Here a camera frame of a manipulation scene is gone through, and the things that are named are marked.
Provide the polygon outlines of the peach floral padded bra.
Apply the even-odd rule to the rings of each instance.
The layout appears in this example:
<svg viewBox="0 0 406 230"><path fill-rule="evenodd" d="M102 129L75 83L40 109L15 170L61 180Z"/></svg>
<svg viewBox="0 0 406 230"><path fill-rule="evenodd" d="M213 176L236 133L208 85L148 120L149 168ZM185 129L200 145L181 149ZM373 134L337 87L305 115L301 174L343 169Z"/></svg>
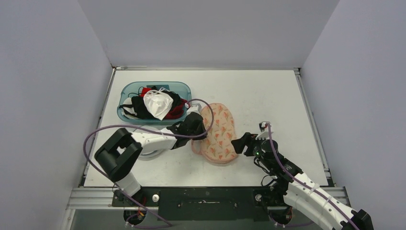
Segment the peach floral padded bra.
<svg viewBox="0 0 406 230"><path fill-rule="evenodd" d="M230 110L221 103L211 103L201 110L203 124L208 131L203 140L191 142L192 152L208 161L229 163L237 158L231 141L236 139L235 122Z"/></svg>

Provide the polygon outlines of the white satin bra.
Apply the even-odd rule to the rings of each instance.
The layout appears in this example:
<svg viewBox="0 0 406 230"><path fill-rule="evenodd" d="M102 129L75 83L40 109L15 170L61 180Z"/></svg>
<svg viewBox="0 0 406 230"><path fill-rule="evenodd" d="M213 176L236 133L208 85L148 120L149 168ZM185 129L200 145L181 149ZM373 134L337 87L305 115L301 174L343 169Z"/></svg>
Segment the white satin bra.
<svg viewBox="0 0 406 230"><path fill-rule="evenodd" d="M167 89L149 90L143 96L147 111L158 120L163 120L172 108L173 99Z"/></svg>

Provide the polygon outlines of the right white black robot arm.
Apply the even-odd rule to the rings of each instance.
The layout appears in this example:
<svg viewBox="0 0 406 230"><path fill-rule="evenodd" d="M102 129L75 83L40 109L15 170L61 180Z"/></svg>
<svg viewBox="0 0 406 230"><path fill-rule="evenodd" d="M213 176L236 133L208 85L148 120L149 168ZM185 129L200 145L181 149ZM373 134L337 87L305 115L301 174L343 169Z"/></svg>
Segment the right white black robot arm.
<svg viewBox="0 0 406 230"><path fill-rule="evenodd" d="M254 157L267 175L275 176L271 191L274 204L288 205L300 211L324 230L372 230L371 216L341 203L314 182L296 164L278 150L278 143L270 137L245 133L231 141L237 154Z"/></svg>

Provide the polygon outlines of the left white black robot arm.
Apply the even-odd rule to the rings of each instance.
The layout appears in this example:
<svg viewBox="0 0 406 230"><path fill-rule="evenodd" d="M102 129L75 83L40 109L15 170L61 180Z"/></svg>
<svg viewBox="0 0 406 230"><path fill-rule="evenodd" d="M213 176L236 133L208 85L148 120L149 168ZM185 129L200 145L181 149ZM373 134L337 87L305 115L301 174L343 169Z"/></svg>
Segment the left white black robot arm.
<svg viewBox="0 0 406 230"><path fill-rule="evenodd" d="M94 159L108 179L125 192L124 200L135 207L142 202L143 193L131 170L141 154L178 149L189 140L206 138L205 132L203 117L196 112L159 131L129 132L120 128L96 151Z"/></svg>

